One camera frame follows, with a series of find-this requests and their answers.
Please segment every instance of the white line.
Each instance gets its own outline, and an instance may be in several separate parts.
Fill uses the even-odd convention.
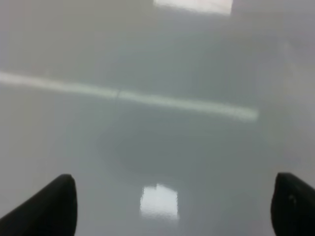
[[[125,91],[119,92],[114,88],[103,88],[79,83],[58,82],[48,79],[26,77],[0,72],[0,83],[10,86],[25,86],[38,89],[46,89],[65,93],[77,93],[107,99],[118,98],[125,101],[133,101],[150,106],[168,107],[218,115],[238,119],[241,121],[255,121],[258,118],[258,110],[244,108],[230,104],[222,104],[211,101],[185,100],[159,95],[146,95],[138,92]]]

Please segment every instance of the gray floor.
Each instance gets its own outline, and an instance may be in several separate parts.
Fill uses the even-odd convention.
[[[2,1],[0,214],[70,173],[78,236],[273,235],[277,172],[315,184],[294,4]]]

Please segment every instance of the floor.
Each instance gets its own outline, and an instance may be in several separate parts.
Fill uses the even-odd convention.
[[[315,4],[4,0],[0,215],[62,173],[77,236],[273,235],[315,186]]]

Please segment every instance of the glossy white floor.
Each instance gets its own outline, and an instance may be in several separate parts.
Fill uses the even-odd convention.
[[[315,185],[315,4],[3,0],[0,214],[57,175],[78,236],[273,235]]]

